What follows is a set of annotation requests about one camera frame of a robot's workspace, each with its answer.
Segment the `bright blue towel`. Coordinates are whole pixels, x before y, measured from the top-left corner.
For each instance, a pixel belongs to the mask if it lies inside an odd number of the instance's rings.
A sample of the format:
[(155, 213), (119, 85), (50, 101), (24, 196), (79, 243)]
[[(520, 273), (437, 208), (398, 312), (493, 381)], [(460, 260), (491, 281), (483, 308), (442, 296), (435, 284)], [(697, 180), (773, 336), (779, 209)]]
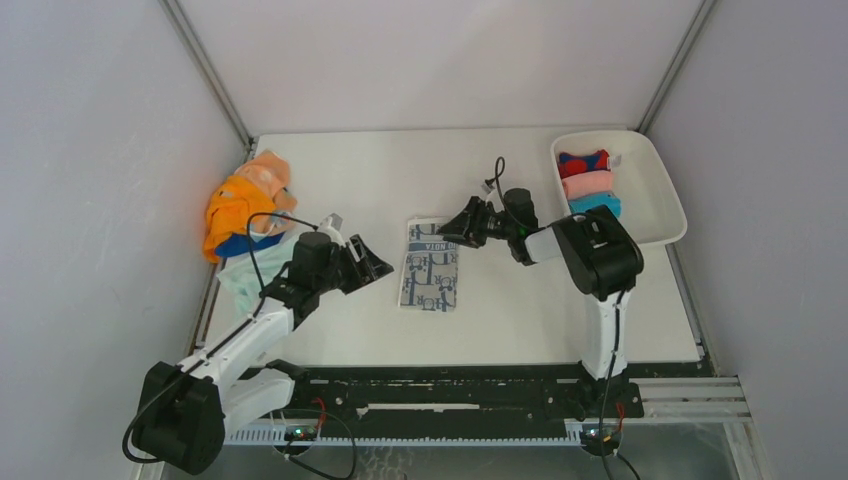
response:
[(601, 206), (607, 207), (619, 218), (622, 213), (621, 200), (611, 191), (599, 192), (574, 198), (568, 201), (572, 213), (583, 213)]

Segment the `white blue patterned towel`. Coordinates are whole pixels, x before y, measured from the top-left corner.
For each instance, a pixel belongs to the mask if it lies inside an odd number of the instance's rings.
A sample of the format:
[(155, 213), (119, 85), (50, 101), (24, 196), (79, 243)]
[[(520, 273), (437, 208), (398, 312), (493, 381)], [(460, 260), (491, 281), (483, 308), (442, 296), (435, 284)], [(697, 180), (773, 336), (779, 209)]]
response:
[(414, 218), (407, 223), (407, 247), (398, 294), (401, 309), (450, 313), (458, 292), (458, 245), (438, 230), (444, 218)]

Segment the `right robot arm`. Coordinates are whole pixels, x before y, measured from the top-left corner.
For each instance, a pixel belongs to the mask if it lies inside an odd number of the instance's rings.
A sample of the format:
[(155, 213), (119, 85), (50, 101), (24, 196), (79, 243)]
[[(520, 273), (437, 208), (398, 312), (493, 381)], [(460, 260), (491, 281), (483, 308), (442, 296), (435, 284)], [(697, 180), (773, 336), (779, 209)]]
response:
[(449, 242), (481, 248), (490, 239), (505, 241), (513, 258), (531, 266), (564, 262), (576, 289), (587, 302), (585, 348), (580, 363), (591, 380), (579, 388), (578, 402), (592, 416), (605, 415), (618, 400), (609, 379), (627, 361), (622, 353), (625, 313), (644, 258), (636, 242), (606, 205), (563, 217), (542, 227), (526, 189), (512, 189), (503, 209), (480, 197), (438, 228)]

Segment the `mint green towel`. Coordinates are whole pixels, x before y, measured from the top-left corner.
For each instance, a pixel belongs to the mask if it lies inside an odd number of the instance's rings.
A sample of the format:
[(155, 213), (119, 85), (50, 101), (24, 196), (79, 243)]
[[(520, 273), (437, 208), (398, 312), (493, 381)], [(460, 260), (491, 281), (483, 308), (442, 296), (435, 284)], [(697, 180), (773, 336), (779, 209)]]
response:
[[(298, 235), (293, 235), (289, 240), (283, 239), (277, 245), (254, 253), (264, 285), (268, 285), (283, 265), (292, 259), (298, 238)], [(234, 307), (236, 320), (255, 310), (262, 287), (249, 254), (240, 259), (228, 260), (217, 278), (221, 287), (232, 297), (230, 304)]]

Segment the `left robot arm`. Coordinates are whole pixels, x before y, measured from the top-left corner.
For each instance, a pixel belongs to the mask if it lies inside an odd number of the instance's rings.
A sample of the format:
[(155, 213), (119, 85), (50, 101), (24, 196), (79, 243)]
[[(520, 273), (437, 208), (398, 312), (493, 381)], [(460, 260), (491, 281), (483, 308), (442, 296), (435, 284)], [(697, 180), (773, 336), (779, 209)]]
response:
[(137, 412), (123, 434), (124, 456), (198, 475), (216, 460), (229, 434), (273, 411), (305, 414), (313, 401), (307, 384), (276, 367), (251, 378), (245, 372), (292, 334), (323, 294), (353, 293), (393, 270), (358, 235), (344, 241), (332, 229), (302, 234), (291, 259), (263, 284), (243, 320), (211, 346), (148, 370)]

